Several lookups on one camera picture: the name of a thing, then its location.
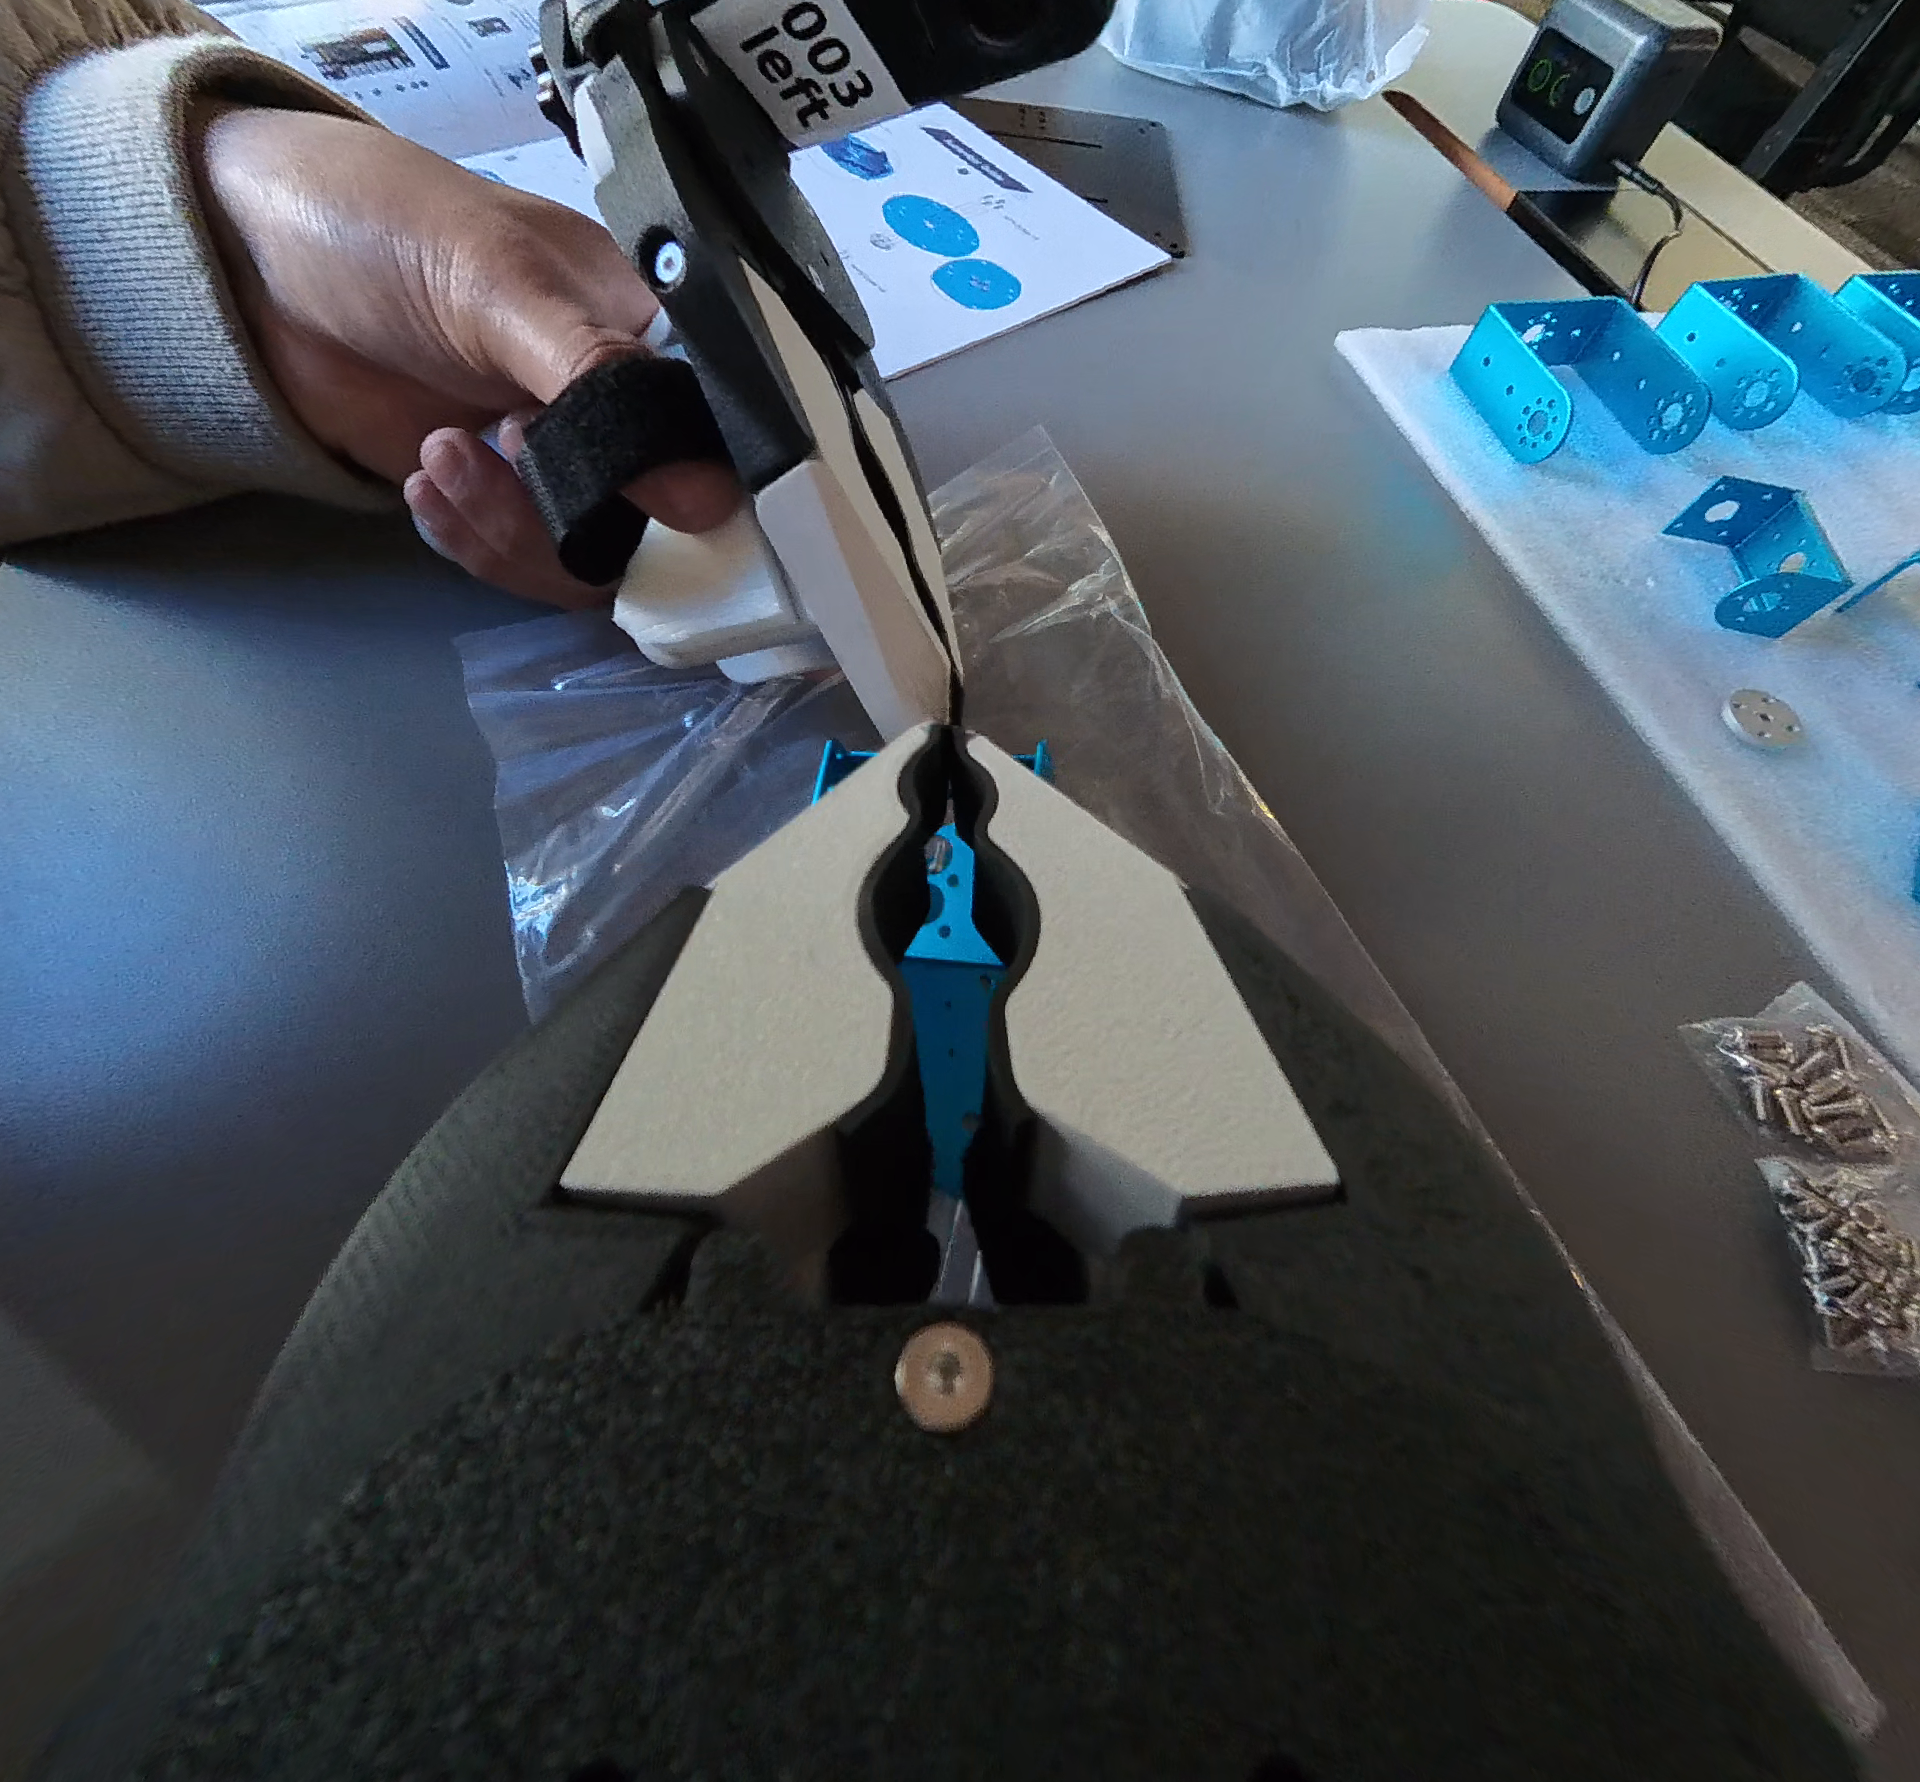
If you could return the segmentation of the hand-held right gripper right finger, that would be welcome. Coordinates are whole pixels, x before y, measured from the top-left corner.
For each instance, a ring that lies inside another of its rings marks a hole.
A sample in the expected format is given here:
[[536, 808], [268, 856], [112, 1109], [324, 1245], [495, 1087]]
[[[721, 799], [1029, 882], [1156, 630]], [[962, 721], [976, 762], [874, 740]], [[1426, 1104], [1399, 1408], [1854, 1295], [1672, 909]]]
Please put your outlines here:
[[972, 1135], [997, 1300], [1081, 1300], [1144, 1227], [1338, 1196], [1189, 888], [972, 739], [972, 921], [1003, 964]]

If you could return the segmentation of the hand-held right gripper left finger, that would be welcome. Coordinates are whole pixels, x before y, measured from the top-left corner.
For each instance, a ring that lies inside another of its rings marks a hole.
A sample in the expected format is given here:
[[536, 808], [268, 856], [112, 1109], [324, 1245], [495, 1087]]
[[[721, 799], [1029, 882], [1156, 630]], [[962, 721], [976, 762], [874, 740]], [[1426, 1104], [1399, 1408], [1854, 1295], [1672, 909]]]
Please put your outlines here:
[[560, 1190], [754, 1232], [839, 1300], [923, 1300], [930, 1144], [898, 958], [949, 733], [885, 747], [716, 876]]

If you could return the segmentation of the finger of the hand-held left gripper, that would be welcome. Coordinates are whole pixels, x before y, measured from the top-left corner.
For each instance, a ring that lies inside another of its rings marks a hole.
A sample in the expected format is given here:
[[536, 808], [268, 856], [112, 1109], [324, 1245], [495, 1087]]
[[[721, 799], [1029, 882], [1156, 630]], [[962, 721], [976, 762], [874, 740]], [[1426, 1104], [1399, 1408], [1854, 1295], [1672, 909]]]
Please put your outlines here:
[[949, 666], [950, 666], [950, 688], [949, 688], [949, 721], [962, 717], [962, 646], [958, 637], [958, 621], [950, 613], [950, 598], [949, 598], [949, 578], [942, 569], [942, 555], [939, 555], [939, 542], [933, 533], [933, 522], [927, 513], [927, 497], [923, 477], [917, 471], [917, 464], [911, 456], [911, 445], [904, 443], [904, 435], [898, 430], [898, 420], [885, 397], [885, 391], [877, 387], [858, 387], [852, 393], [852, 406], [858, 415], [858, 422], [865, 428], [865, 439], [877, 448], [877, 456], [888, 474], [888, 484], [898, 501], [901, 522], [904, 522], [904, 536], [911, 545], [911, 562], [917, 566], [919, 582], [924, 584], [924, 595], [930, 603], [930, 618], [939, 627], [939, 637], [949, 650]]
[[776, 289], [754, 287], [754, 303], [813, 436], [793, 471], [754, 487], [754, 517], [880, 739], [949, 724], [949, 650], [852, 406], [874, 373], [843, 391]]

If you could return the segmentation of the blue U-shaped metal bracket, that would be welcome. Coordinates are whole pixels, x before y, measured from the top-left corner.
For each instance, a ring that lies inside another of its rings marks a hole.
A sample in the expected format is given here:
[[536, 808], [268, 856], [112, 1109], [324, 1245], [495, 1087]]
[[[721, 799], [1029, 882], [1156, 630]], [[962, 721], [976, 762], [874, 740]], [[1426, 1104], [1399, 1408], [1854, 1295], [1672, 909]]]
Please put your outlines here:
[[[851, 749], [842, 740], [829, 739], [822, 752], [813, 802], [819, 804], [836, 783], [848, 782], [865, 762], [874, 757], [874, 749]], [[1056, 782], [1056, 762], [1042, 739], [1026, 756], [1017, 756], [1026, 770], [1042, 782]], [[898, 958], [898, 976], [917, 979], [923, 970], [979, 970], [997, 976], [1003, 960], [991, 953], [987, 938], [972, 927], [972, 876], [974, 856], [972, 846], [958, 830], [955, 804], [942, 812], [939, 830], [949, 828], [958, 835], [958, 856], [939, 873], [927, 876], [927, 914], [923, 928], [911, 938], [904, 954]]]

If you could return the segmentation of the grey desk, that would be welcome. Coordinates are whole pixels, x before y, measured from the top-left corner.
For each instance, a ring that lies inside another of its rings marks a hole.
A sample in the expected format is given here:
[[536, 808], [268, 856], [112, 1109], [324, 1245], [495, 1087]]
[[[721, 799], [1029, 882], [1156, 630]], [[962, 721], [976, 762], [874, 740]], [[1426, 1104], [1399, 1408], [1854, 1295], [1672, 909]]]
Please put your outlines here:
[[[1043, 426], [1216, 728], [1918, 1776], [1918, 1389], [1805, 1295], [1676, 1025], [1843, 986], [1433, 487], [1338, 329], [1562, 274], [1380, 102], [1099, 50], [1189, 257], [897, 384], [924, 480]], [[397, 514], [249, 497], [3, 569], [3, 1773], [204, 1507], [349, 1225], [524, 1026], [453, 639], [524, 607]]]

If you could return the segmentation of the person's left hand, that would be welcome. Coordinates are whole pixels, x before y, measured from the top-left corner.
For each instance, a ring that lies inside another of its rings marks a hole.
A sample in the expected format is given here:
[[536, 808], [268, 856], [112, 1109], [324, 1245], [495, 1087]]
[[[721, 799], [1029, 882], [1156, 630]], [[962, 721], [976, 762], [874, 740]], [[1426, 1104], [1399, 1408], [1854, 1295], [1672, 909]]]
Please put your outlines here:
[[660, 302], [592, 219], [379, 125], [223, 108], [197, 179], [252, 342], [296, 420], [401, 487], [481, 582], [583, 611], [512, 456], [530, 416], [641, 354]]

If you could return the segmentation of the clear plastic bag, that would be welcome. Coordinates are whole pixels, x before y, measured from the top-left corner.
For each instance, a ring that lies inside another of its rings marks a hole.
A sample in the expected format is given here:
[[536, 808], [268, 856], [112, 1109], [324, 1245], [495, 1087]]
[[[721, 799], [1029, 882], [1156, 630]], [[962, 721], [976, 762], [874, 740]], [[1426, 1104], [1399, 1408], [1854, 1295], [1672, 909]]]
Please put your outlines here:
[[[1031, 428], [933, 493], [968, 715], [1189, 886], [1228, 901], [1488, 1135], [1156, 646], [1121, 555]], [[712, 882], [865, 747], [839, 682], [726, 686], [648, 666], [609, 618], [459, 643], [492, 749], [514, 966], [540, 1021], [679, 888]]]

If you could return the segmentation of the black metal plate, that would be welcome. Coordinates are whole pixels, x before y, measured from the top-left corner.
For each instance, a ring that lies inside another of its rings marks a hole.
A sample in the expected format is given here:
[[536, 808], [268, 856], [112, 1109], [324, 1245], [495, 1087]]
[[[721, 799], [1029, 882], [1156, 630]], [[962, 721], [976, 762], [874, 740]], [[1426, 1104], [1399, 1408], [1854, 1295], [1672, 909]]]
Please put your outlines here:
[[987, 95], [959, 99], [955, 111], [1127, 232], [1176, 261], [1189, 255], [1175, 154], [1159, 121]]

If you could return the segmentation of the white paper sheet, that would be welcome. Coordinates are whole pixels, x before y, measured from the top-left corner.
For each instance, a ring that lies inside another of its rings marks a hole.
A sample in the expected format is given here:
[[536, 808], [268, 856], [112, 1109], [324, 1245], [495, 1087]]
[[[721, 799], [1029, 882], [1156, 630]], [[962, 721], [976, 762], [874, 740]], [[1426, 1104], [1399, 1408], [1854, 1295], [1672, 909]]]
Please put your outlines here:
[[[465, 172], [599, 219], [586, 166], [536, 105], [540, 0], [228, 0], [249, 47]], [[949, 108], [793, 154], [897, 380], [1164, 270], [1131, 234]]]

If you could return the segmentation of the white foam tray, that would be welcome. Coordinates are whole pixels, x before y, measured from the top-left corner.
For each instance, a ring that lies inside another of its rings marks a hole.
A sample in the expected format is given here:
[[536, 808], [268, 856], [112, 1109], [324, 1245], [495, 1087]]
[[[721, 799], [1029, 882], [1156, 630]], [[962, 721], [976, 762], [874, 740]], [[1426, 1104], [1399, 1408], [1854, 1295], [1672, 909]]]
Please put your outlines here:
[[[1733, 555], [1663, 530], [1720, 474], [1783, 484], [1863, 588], [1918, 551], [1918, 416], [1843, 422], [1799, 400], [1760, 430], [1708, 422], [1685, 452], [1644, 454], [1579, 393], [1568, 443], [1520, 467], [1448, 373], [1462, 342], [1462, 326], [1347, 329], [1335, 348], [1913, 1074], [1918, 569], [1759, 639], [1714, 621]], [[1783, 698], [1805, 740], [1733, 734], [1723, 701], [1740, 688]]]

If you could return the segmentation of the pile of clear screw bags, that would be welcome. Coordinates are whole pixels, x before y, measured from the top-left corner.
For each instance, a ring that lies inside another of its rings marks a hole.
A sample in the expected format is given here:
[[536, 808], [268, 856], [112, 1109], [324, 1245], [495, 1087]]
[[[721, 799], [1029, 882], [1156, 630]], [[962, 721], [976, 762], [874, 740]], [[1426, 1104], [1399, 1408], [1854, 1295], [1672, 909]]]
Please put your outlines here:
[[1918, 1378], [1918, 1091], [1795, 983], [1676, 1032], [1759, 1146], [1812, 1313], [1812, 1366]]

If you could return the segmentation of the grey timer device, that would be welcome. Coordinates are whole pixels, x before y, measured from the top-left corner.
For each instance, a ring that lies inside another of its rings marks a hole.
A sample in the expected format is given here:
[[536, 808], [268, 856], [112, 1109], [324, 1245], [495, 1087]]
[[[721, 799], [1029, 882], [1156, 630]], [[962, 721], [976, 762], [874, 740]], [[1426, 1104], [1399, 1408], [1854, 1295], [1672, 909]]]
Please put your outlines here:
[[1553, 0], [1497, 102], [1497, 130], [1562, 186], [1637, 169], [1723, 43], [1682, 0]]

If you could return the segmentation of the blue rounded metal bracket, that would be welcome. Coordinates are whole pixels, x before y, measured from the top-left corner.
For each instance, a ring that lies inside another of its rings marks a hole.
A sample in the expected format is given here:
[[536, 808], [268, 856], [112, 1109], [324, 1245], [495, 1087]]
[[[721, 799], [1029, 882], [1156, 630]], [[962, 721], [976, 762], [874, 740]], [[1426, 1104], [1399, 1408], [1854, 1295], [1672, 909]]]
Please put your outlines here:
[[1579, 371], [1600, 409], [1649, 454], [1691, 445], [1711, 416], [1701, 377], [1618, 297], [1497, 302], [1452, 360], [1452, 380], [1523, 467], [1558, 452]]
[[1910, 415], [1920, 406], [1918, 393], [1918, 309], [1920, 309], [1920, 274], [1906, 271], [1858, 271], [1843, 284], [1835, 303], [1854, 312], [1869, 326], [1880, 329], [1889, 342], [1906, 357], [1906, 377], [1900, 391], [1884, 402], [1884, 415]]
[[1902, 344], [1801, 274], [1698, 281], [1656, 332], [1704, 380], [1711, 416], [1733, 430], [1759, 430], [1795, 400], [1838, 420], [1906, 400]]

